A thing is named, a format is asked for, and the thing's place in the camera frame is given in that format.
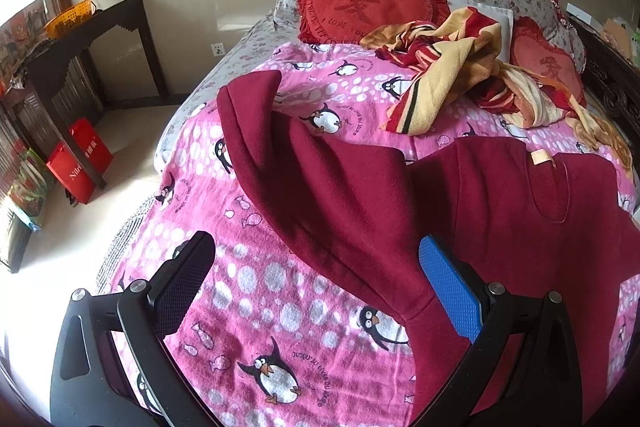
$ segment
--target wooden bed frame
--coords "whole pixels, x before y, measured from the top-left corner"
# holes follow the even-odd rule
[[[634,157],[634,167],[640,172],[640,70],[636,70],[583,22],[570,15],[568,19],[586,49],[587,65],[582,74],[584,86],[625,134]]]

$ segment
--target orange basket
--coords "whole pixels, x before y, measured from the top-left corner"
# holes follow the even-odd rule
[[[89,19],[96,9],[94,0],[84,0],[50,20],[44,29],[51,39],[59,39]]]

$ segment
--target white tile floor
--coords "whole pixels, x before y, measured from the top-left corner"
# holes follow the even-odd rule
[[[111,239],[158,188],[153,155],[177,107],[108,112],[97,131],[114,160],[107,188],[88,205],[69,206],[57,185],[45,209],[44,229],[31,235],[17,274],[0,270],[0,334],[6,331],[14,378],[30,405],[49,418],[51,368],[71,292],[95,291],[95,277]]]

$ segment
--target red paper bag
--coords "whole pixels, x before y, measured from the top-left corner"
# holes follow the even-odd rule
[[[103,174],[113,160],[113,155],[100,140],[86,118],[81,118],[69,129],[78,147],[84,152],[100,174]],[[60,143],[51,153],[47,167],[76,200],[87,204],[94,193],[95,184],[89,175],[82,170],[73,155]]]

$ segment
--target metal screw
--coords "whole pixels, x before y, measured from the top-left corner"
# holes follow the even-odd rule
[[[558,292],[549,292],[549,298],[552,302],[559,304],[562,302],[562,296]]]
[[[504,293],[504,286],[499,282],[490,282],[489,291],[494,295],[502,295]]]
[[[146,288],[146,281],[144,279],[136,279],[131,283],[129,288],[133,293],[140,293]]]
[[[82,299],[84,299],[85,295],[86,295],[86,291],[84,291],[84,288],[78,288],[71,294],[71,300],[81,301]]]

